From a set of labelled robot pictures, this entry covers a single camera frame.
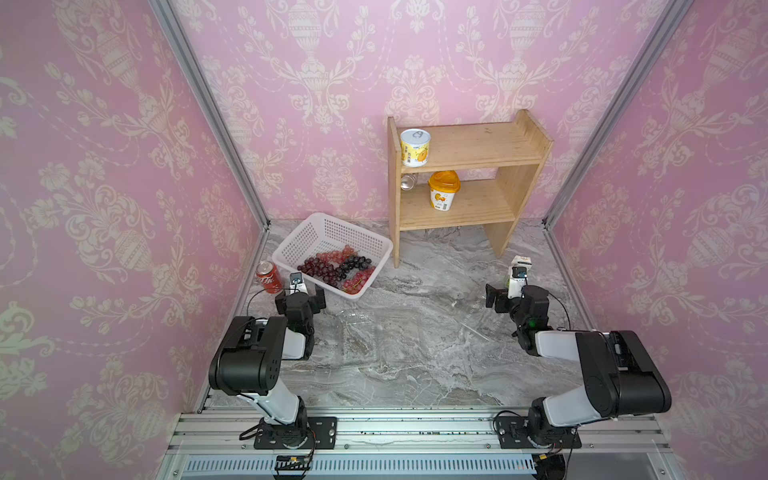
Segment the black grape bunch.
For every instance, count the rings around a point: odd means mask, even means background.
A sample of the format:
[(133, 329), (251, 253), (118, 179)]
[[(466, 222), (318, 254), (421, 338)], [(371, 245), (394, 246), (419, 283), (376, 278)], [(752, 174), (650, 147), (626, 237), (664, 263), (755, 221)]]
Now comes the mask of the black grape bunch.
[(336, 276), (344, 280), (353, 270), (365, 271), (372, 266), (372, 260), (365, 256), (352, 255), (344, 259), (336, 268)]

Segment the light red grape bunch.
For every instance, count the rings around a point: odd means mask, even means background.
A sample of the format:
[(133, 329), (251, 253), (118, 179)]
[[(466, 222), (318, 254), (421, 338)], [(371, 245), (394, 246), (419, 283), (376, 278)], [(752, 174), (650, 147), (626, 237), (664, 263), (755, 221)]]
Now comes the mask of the light red grape bunch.
[(320, 252), (316, 254), (316, 257), (324, 262), (341, 265), (349, 258), (357, 256), (357, 251), (350, 245), (345, 245), (340, 250), (332, 250), (327, 252)]

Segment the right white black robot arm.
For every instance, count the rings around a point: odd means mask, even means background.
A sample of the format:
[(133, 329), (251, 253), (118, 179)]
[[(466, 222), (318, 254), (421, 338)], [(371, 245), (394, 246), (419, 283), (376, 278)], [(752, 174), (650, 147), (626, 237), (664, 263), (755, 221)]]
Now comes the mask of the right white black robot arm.
[(526, 354), (580, 367), (580, 386), (531, 403), (524, 427), (532, 445), (574, 446), (580, 426), (671, 409), (671, 391), (635, 332), (555, 329), (549, 325), (550, 298), (536, 285), (522, 286), (516, 297), (485, 286), (485, 306), (509, 315), (513, 337)]

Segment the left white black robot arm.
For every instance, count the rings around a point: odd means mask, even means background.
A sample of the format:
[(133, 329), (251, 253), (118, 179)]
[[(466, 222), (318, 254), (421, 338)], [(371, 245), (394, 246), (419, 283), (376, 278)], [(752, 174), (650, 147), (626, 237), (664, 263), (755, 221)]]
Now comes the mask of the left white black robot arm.
[(275, 316), (232, 319), (211, 361), (209, 386), (262, 411), (257, 425), (238, 435), (241, 441), (253, 440), (256, 449), (312, 449), (317, 440), (305, 402), (288, 389), (280, 371), (283, 361), (312, 355), (314, 316), (326, 308), (325, 293), (282, 292), (275, 303)]

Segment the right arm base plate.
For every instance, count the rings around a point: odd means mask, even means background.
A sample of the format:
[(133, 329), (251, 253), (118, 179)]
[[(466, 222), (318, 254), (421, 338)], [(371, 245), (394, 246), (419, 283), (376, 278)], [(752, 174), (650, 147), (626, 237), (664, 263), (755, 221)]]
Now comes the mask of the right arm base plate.
[(492, 429), (501, 449), (569, 450), (582, 447), (575, 427), (553, 427), (546, 421), (539, 423), (515, 415), (497, 415)]

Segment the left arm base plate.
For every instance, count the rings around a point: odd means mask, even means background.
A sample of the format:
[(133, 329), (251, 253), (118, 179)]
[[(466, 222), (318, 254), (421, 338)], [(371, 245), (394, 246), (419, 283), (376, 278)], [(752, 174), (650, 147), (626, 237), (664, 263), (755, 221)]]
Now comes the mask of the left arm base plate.
[(336, 445), (337, 417), (308, 417), (292, 425), (267, 423), (262, 419), (253, 439), (256, 450), (332, 450)]

